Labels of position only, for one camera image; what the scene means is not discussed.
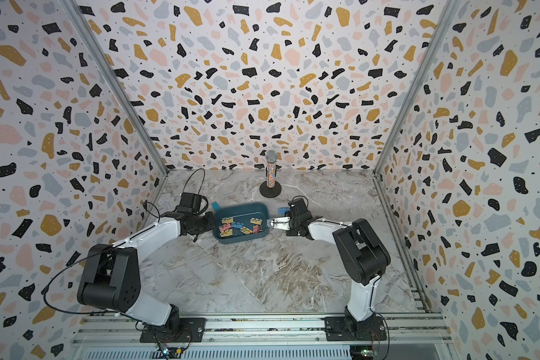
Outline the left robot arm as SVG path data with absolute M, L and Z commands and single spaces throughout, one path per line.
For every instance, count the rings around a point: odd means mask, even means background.
M 166 243 L 180 236 L 198 236 L 214 227 L 211 211 L 202 215 L 170 211 L 118 244 L 96 244 L 85 259 L 78 302 L 125 314 L 148 326 L 178 330 L 179 309 L 143 291 L 140 264 Z

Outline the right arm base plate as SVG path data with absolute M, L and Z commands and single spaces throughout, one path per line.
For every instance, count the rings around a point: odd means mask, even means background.
M 324 319 L 327 341 L 386 341 L 386 325 L 380 316 L 356 321 L 351 316 L 327 316 Z

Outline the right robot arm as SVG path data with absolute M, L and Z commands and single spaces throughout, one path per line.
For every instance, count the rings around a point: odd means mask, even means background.
M 314 216 L 305 200 L 296 197 L 289 202 L 285 216 L 272 218 L 267 224 L 283 230 L 287 236 L 335 245 L 352 280 L 346 318 L 353 326 L 362 326 L 372 318 L 377 286 L 391 264 L 391 257 L 367 220 L 343 222 Z

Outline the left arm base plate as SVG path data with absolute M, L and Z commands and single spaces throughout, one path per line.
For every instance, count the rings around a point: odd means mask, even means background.
M 162 326 L 144 324 L 139 338 L 142 344 L 155 343 L 155 336 L 161 343 L 193 343 L 201 342 L 206 329 L 206 318 L 183 317 L 175 320 L 174 325 Z

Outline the teal plastic storage box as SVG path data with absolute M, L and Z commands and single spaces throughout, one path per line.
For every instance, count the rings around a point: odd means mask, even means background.
M 261 239 L 269 234 L 269 210 L 261 202 L 250 202 L 220 208 L 214 212 L 212 235 L 228 245 Z

